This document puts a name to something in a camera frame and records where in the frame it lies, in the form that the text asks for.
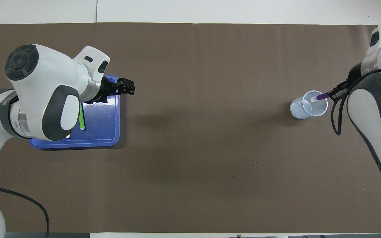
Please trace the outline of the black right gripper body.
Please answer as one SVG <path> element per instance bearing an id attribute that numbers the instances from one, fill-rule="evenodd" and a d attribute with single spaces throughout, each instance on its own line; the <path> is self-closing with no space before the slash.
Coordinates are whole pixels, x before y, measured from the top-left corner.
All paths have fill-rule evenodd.
<path id="1" fill-rule="evenodd" d="M 351 68 L 348 73 L 348 78 L 343 83 L 341 83 L 341 87 L 349 87 L 354 83 L 355 80 L 361 77 L 361 64 L 362 63 L 358 63 Z"/>

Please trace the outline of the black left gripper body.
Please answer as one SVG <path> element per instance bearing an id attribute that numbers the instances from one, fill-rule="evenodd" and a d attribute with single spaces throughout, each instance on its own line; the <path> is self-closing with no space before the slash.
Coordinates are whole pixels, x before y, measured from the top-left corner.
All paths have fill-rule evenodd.
<path id="1" fill-rule="evenodd" d="M 109 81 L 105 76 L 103 76 L 101 81 L 100 89 L 97 95 L 88 101 L 85 101 L 86 104 L 94 104 L 94 103 L 107 103 L 108 96 L 116 96 L 125 93 L 124 89 L 124 80 L 125 78 L 119 78 L 115 83 Z"/>

